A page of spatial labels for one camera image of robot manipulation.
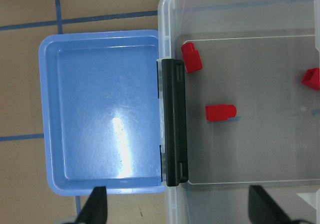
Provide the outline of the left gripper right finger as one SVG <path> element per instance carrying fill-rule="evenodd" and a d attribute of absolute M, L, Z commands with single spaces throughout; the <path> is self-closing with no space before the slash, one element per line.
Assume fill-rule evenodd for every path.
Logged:
<path fill-rule="evenodd" d="M 260 185 L 250 185 L 248 216 L 251 223 L 292 223 L 293 221 Z"/>

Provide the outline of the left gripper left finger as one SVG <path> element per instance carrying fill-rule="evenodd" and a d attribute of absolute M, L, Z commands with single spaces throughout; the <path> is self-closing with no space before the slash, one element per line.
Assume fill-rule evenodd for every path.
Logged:
<path fill-rule="evenodd" d="M 107 223 L 108 204 L 105 186 L 95 187 L 84 207 L 75 219 L 75 223 Z"/>

